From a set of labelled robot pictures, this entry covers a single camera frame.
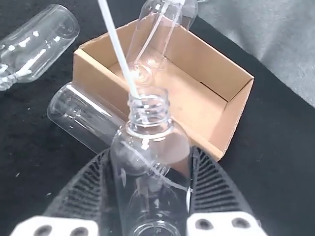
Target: brown cardboard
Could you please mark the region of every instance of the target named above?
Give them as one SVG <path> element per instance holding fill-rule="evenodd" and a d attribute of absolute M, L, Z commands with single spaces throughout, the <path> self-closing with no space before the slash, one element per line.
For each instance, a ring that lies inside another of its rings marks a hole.
<path fill-rule="evenodd" d="M 135 26 L 131 22 L 117 29 L 125 53 Z M 169 90 L 172 117 L 192 144 L 220 160 L 243 112 L 253 76 L 184 28 L 174 30 L 166 56 L 170 61 L 155 80 Z M 76 83 L 109 101 L 127 120 L 128 86 L 108 34 L 80 46 L 74 53 L 73 73 Z"/>

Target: black fabric surface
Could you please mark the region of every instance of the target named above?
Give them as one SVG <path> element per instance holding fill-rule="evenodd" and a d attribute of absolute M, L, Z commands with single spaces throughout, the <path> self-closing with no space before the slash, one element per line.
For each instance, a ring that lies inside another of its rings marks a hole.
<path fill-rule="evenodd" d="M 118 27 L 136 19 L 144 1 L 108 2 Z M 2 0 L 0 38 L 49 3 L 68 7 L 81 33 L 40 80 L 0 92 L 1 235 L 9 235 L 18 222 L 41 214 L 94 156 L 52 124 L 46 109 L 54 93 L 71 80 L 73 51 L 105 32 L 97 1 Z M 221 165 L 270 236 L 313 235 L 315 109 L 204 21 L 197 19 L 192 31 L 255 76 Z"/>

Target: transparent bottle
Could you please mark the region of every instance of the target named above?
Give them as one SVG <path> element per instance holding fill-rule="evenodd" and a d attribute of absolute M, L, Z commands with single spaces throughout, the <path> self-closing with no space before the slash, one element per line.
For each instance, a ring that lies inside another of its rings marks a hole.
<path fill-rule="evenodd" d="M 64 6 L 52 4 L 0 41 L 0 91 L 37 80 L 79 35 Z"/>
<path fill-rule="evenodd" d="M 186 0 L 182 12 L 182 26 L 189 30 L 198 15 L 198 0 Z"/>
<path fill-rule="evenodd" d="M 129 96 L 129 121 L 111 145 L 123 236 L 184 236 L 190 144 L 170 115 L 167 90 Z"/>
<path fill-rule="evenodd" d="M 108 148 L 124 124 L 117 109 L 100 96 L 91 97 L 74 82 L 64 85 L 54 95 L 47 116 L 95 153 Z"/>
<path fill-rule="evenodd" d="M 185 0 L 147 0 L 139 16 L 127 54 L 127 62 L 138 86 L 153 85 L 164 61 L 169 40 L 183 19 Z"/>

